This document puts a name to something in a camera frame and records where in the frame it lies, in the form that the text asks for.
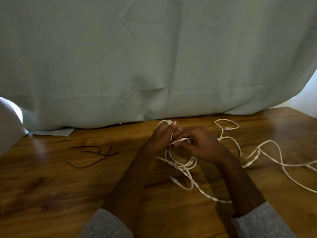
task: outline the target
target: wooden surface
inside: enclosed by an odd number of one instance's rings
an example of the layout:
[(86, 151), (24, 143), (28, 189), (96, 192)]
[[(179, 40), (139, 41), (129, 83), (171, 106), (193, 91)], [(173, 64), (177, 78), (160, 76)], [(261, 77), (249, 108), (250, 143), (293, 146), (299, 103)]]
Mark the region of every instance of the wooden surface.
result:
[[(175, 119), (182, 127), (204, 125), (217, 131), (213, 122), (227, 118), (239, 129), (225, 131), (247, 156), (258, 144), (272, 139), (282, 150), (284, 162), (316, 159), (317, 121), (291, 108), (269, 109), (251, 116), (210, 115)], [(0, 159), (1, 237), (76, 237), (101, 206), (158, 121), (76, 130), (70, 137), (25, 136)], [(238, 154), (229, 140), (224, 144)], [(106, 153), (110, 146), (118, 155), (86, 169), (101, 157), (74, 146), (97, 145)], [(263, 150), (278, 158), (273, 144)], [(189, 157), (181, 154), (180, 160)], [(212, 164), (198, 161), (193, 179), (207, 193), (229, 199), (224, 182)], [(317, 174), (306, 168), (287, 168), (295, 180), (317, 190)], [(298, 237), (317, 237), (317, 194), (297, 186), (280, 166), (260, 158), (247, 172)], [(190, 183), (163, 161), (151, 164), (137, 221), (136, 237), (234, 237), (230, 204), (203, 196), (196, 188), (186, 191), (169, 175)]]

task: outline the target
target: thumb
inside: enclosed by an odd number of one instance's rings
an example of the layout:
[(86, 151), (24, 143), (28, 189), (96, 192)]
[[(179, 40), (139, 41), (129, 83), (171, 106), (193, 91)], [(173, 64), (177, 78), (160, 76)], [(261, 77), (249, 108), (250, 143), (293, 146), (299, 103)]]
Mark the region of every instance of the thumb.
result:
[(176, 130), (176, 121), (173, 121), (168, 128), (165, 130), (165, 134), (172, 136), (173, 132)]
[(181, 148), (183, 150), (186, 150), (186, 151), (190, 152), (191, 154), (192, 154), (192, 151), (194, 149), (194, 145), (188, 144), (185, 141), (177, 142), (177, 147), (179, 147), (179, 148)]

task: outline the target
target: gray sleeve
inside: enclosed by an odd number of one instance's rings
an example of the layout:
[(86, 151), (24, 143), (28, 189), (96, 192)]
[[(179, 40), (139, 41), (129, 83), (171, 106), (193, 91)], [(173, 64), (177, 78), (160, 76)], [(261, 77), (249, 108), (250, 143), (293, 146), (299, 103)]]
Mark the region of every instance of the gray sleeve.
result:
[(104, 209), (98, 209), (79, 235), (79, 238), (133, 238), (133, 233), (116, 216)]
[(296, 237), (268, 202), (232, 222), (240, 238)]

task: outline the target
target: forearm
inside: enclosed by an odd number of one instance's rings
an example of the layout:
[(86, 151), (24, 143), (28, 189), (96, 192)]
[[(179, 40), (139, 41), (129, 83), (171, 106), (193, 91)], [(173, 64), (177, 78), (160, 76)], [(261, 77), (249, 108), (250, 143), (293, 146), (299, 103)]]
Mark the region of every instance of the forearm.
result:
[(152, 159), (152, 155), (141, 150), (102, 205), (103, 209), (114, 214), (130, 230), (133, 230), (136, 222), (145, 178)]
[(243, 216), (265, 202), (265, 198), (243, 169), (239, 159), (227, 148), (221, 151), (216, 163), (232, 201), (237, 216)]

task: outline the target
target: white cable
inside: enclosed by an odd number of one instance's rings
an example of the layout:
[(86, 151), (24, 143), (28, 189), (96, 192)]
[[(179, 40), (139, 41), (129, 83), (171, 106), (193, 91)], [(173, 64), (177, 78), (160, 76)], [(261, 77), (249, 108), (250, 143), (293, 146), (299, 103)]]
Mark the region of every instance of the white cable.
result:
[[(225, 120), (225, 121), (228, 121), (228, 122), (231, 122), (233, 124), (236, 125), (236, 127), (234, 128), (231, 128), (231, 127), (222, 127), (221, 125), (219, 125), (217, 122), (220, 121), (220, 120)], [(172, 123), (171, 120), (162, 120), (158, 126), (162, 123), (162, 122), (167, 122), (168, 125), (170, 125)], [(214, 122), (217, 126), (219, 126), (221, 128), (221, 135), (220, 137), (217, 139), (219, 142), (220, 140), (222, 139), (231, 139), (235, 144), (236, 146), (238, 147), (239, 149), (239, 156), (242, 157), (242, 152), (241, 152), (241, 148), (239, 146), (239, 144), (237, 143), (237, 141), (230, 137), (230, 136), (225, 136), (223, 137), (223, 134), (224, 134), (224, 130), (233, 130), (233, 129), (237, 129), (239, 128), (239, 125), (236, 123), (236, 122), (233, 122), (229, 119), (218, 119)], [(172, 145), (174, 144), (175, 142), (179, 142), (179, 141), (183, 141), (183, 140), (186, 140), (186, 139), (192, 139), (192, 138), (182, 138), (181, 140), (177, 140), (177, 141), (174, 141), (172, 143), (170, 143), (169, 145)], [(261, 146), (263, 146), (264, 144), (266, 143), (269, 143), (269, 142), (272, 142), (273, 144), (275, 144), (277, 147), (278, 147), (278, 150), (279, 150), (279, 155), (280, 155), (280, 162), (273, 159), (272, 157), (270, 157), (267, 153), (265, 153), (264, 151), (261, 150)], [(265, 156), (269, 157), (273, 162), (277, 163), (277, 164), (280, 164), (282, 166), (282, 169), (284, 171), (284, 173), (286, 174), (286, 176), (291, 180), (293, 181), (294, 183), (298, 184), (299, 186), (301, 186), (302, 188), (306, 189), (306, 190), (309, 190), (311, 192), (314, 192), (314, 193), (317, 193), (316, 190), (313, 190), (313, 189), (310, 189), (310, 188), (307, 188), (306, 186), (303, 186), (302, 184), (298, 183), (296, 180), (294, 180), (285, 170), (284, 166), (287, 166), (287, 167), (306, 167), (306, 168), (309, 168), (311, 169), (312, 171), (315, 171), (317, 172), (317, 169), (315, 169), (314, 167), (311, 166), (311, 164), (315, 164), (317, 163), (317, 160), (314, 160), (314, 161), (311, 161), (311, 162), (308, 162), (308, 163), (305, 163), (305, 164), (284, 164), (283, 163), (283, 158), (282, 158), (282, 153), (281, 153), (281, 149), (280, 147), (278, 146), (278, 144), (276, 142), (274, 142), (273, 140), (267, 140), (261, 144), (259, 144), (256, 149), (248, 156), (248, 157), (243, 157), (244, 159), (248, 159), (250, 157), (252, 157), (256, 152), (256, 155), (253, 157), (253, 159), (251, 161), (249, 161), (248, 163), (246, 163), (245, 165), (243, 165), (242, 167), (247, 167), (249, 165), (251, 165), (255, 160), (257, 160), (259, 158), (259, 155), (262, 153), (264, 154)], [(169, 154), (170, 158), (174, 161), (174, 162), (171, 162), (169, 160), (167, 160), (167, 155), (166, 154)], [(178, 161), (176, 161), (173, 157), (172, 157), (172, 154), (169, 150), (165, 150), (165, 159), (162, 159), (160, 157), (156, 157), (157, 159), (160, 159), (160, 160), (163, 160), (165, 162), (167, 162), (169, 165), (173, 166), (175, 169), (178, 169), (179, 171), (181, 171), (186, 177), (188, 177), (191, 181), (191, 187), (190, 188), (186, 188), (184, 187), (178, 180), (176, 180), (174, 177), (170, 176), (170, 179), (172, 180), (173, 183), (177, 184), (178, 186), (182, 187), (183, 189), (186, 189), (186, 190), (191, 190), (192, 188), (194, 188), (194, 185), (196, 186), (196, 188), (200, 191), (200, 193), (202, 193), (204, 196), (206, 196), (207, 198), (210, 198), (214, 201), (218, 201), (218, 202), (221, 202), (223, 204), (226, 204), (226, 203), (231, 203), (231, 201), (226, 201), (226, 200), (219, 200), (215, 197), (211, 197), (210, 195), (207, 195), (201, 188), (199, 188), (198, 184), (193, 180), (192, 176), (191, 176), (191, 173), (189, 172), (190, 169), (194, 168), (197, 164), (197, 158), (192, 156), (189, 161), (186, 163), (186, 164), (182, 164)]]

